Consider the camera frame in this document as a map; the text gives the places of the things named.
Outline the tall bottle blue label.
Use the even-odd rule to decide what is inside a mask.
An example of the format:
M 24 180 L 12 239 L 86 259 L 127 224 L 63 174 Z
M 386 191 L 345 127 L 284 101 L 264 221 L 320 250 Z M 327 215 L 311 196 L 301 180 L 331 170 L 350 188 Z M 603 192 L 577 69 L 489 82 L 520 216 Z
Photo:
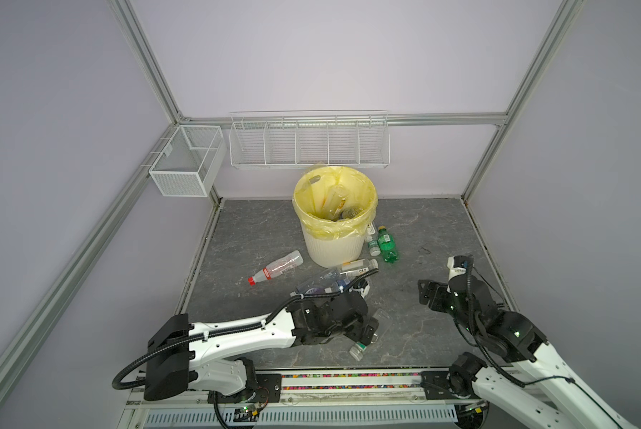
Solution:
M 349 220 L 358 217 L 363 212 L 363 208 L 358 205 L 346 206 L 338 213 L 339 220 Z

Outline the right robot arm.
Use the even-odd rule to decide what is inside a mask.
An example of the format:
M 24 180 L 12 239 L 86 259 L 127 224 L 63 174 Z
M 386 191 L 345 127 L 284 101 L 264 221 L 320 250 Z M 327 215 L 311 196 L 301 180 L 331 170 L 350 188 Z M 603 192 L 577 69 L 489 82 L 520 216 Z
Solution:
M 418 282 L 419 301 L 451 316 L 478 355 L 461 354 L 447 376 L 422 377 L 426 391 L 478 397 L 532 428 L 630 428 L 577 375 L 534 323 L 497 303 L 484 280 L 456 268 L 446 283 Z

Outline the square bottle sunflower label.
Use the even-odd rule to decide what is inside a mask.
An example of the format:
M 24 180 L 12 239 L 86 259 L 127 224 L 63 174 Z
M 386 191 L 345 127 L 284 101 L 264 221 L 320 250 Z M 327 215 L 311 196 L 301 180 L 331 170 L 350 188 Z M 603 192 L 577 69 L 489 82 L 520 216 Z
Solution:
M 333 222 L 338 221 L 340 212 L 347 203 L 348 195 L 349 190 L 341 184 L 330 187 L 319 211 L 320 218 Z

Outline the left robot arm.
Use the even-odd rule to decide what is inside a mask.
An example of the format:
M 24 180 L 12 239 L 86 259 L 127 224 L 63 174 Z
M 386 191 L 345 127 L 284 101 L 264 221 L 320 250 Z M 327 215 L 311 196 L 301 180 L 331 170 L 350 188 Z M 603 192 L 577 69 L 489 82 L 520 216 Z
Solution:
M 294 295 L 269 314 L 223 323 L 171 317 L 148 341 L 147 352 L 113 377 L 117 391 L 141 388 L 147 401 L 167 400 L 190 389 L 233 396 L 256 391 L 254 363 L 246 355 L 326 344 L 345 336 L 372 344 L 379 320 L 359 291 Z

